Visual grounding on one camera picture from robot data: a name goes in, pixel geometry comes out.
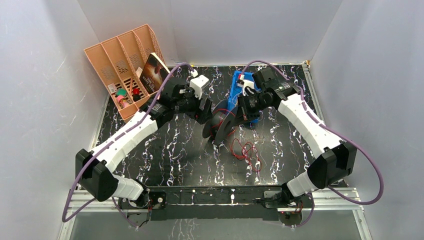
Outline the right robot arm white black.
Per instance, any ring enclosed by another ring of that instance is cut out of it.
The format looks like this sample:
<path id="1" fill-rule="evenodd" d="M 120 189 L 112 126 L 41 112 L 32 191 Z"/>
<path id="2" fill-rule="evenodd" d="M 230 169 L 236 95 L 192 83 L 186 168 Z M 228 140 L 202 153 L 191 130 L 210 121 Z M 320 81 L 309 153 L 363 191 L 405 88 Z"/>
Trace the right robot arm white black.
<path id="1" fill-rule="evenodd" d="M 295 207 L 302 196 L 327 188 L 353 172 L 357 148 L 325 129 L 305 102 L 302 88 L 292 81 L 278 80 L 270 68 L 253 73 L 252 78 L 246 80 L 243 71 L 237 78 L 242 85 L 237 101 L 243 118 L 255 119 L 261 110 L 274 107 L 296 128 L 315 158 L 305 172 L 282 184 L 280 193 L 265 197 L 261 203 Z"/>

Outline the grey perforated cable spool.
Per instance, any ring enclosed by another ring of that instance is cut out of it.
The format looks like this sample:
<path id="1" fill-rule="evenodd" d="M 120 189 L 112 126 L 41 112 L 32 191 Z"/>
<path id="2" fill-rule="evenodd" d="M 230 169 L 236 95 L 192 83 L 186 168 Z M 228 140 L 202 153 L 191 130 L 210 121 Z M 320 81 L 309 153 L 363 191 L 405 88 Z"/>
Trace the grey perforated cable spool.
<path id="1" fill-rule="evenodd" d="M 235 127 L 245 122 L 241 107 L 228 110 L 228 101 L 222 100 L 213 109 L 212 118 L 204 124 L 202 137 L 211 139 L 214 145 L 219 146 Z"/>

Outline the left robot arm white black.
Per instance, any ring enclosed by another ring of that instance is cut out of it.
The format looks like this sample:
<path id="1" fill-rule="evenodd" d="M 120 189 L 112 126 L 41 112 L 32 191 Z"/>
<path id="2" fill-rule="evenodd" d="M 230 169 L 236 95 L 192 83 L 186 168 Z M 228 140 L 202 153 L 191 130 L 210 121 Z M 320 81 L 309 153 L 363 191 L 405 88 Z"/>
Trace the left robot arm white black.
<path id="1" fill-rule="evenodd" d="M 149 203 L 150 189 L 136 179 L 115 175 L 122 160 L 145 138 L 155 133 L 176 114 L 186 114 L 204 124 L 212 117 L 212 101 L 206 98 L 201 108 L 204 89 L 210 81 L 204 75 L 190 80 L 171 77 L 159 98 L 151 98 L 114 135 L 90 151 L 81 149 L 75 156 L 78 183 L 97 201 L 111 197 L 127 199 L 135 207 Z"/>

